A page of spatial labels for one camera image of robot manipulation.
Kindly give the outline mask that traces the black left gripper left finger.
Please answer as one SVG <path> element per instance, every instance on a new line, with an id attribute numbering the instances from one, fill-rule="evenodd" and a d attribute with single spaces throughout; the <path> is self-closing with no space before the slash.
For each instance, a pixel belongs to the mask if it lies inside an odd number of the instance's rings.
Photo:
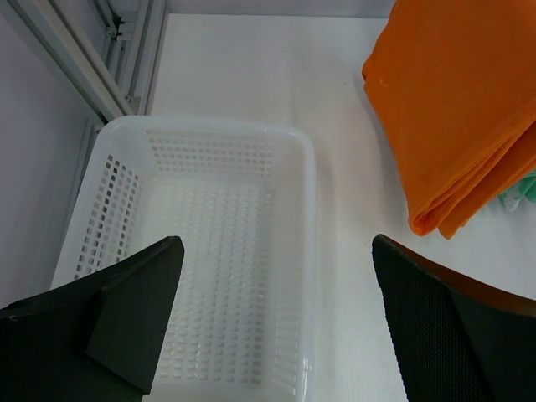
<path id="1" fill-rule="evenodd" d="M 184 258 L 168 236 L 1 310 L 3 401 L 140 401 L 150 394 Z"/>

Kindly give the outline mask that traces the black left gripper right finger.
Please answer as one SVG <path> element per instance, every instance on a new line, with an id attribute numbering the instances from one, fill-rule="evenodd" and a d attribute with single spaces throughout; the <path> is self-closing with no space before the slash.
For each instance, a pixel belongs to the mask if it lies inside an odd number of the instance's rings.
<path id="1" fill-rule="evenodd" d="M 375 275 L 410 401 L 533 401 L 535 302 L 427 260 L 384 234 Z"/>

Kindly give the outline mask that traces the orange trousers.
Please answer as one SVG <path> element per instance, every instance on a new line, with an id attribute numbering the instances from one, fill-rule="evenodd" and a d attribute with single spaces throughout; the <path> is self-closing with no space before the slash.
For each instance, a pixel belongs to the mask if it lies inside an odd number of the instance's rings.
<path id="1" fill-rule="evenodd" d="M 452 237 L 535 169 L 535 4 L 398 1 L 363 65 L 417 235 Z"/>

